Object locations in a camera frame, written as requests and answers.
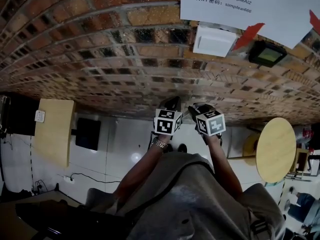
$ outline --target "small screen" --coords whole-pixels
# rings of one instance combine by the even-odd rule
[[[265,48],[263,52],[259,54],[258,58],[261,58],[270,62],[275,62],[280,56],[282,56],[282,53],[277,52],[275,50],[271,50],[269,48]]]

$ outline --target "metal watch band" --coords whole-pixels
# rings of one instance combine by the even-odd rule
[[[158,146],[158,147],[160,147],[160,148],[162,148],[163,150],[165,150],[165,149],[167,148],[167,146],[168,146],[166,143],[162,142],[162,141],[161,141],[160,139],[158,139],[157,137],[155,137],[155,138],[153,139],[152,144],[153,144],[153,145],[156,145],[156,146]]]

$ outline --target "round wooden table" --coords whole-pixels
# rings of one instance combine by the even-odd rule
[[[296,136],[291,124],[277,117],[266,124],[256,147],[256,167],[268,183],[282,180],[296,156]]]

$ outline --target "wooden tabletop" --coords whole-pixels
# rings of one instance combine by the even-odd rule
[[[291,124],[281,118],[272,119],[261,132],[256,167],[268,183],[280,181],[289,172],[296,156],[296,136]]]
[[[64,168],[69,166],[71,123],[75,112],[73,100],[42,98],[39,110],[44,122],[36,122],[34,148],[39,156]]]

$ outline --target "brick wall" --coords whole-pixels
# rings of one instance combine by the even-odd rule
[[[192,53],[198,23],[179,0],[0,0],[0,91],[75,100],[152,118],[162,99],[207,102],[229,124],[320,118],[320,39],[312,30],[273,68]]]

